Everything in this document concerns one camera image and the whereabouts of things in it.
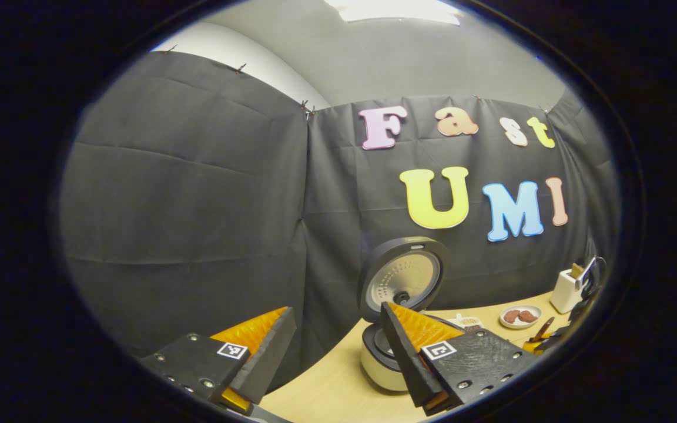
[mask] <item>ceiling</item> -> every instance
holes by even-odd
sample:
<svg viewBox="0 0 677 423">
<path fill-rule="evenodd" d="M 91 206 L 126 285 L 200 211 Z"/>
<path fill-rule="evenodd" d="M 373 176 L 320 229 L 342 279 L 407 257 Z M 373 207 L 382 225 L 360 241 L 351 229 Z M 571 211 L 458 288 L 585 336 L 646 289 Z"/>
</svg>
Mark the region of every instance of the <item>ceiling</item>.
<svg viewBox="0 0 677 423">
<path fill-rule="evenodd" d="M 249 0 L 204 21 L 257 41 L 331 105 L 401 96 L 480 96 L 551 108 L 564 84 L 471 11 L 460 26 L 421 19 L 344 22 L 324 0 Z"/>
</svg>

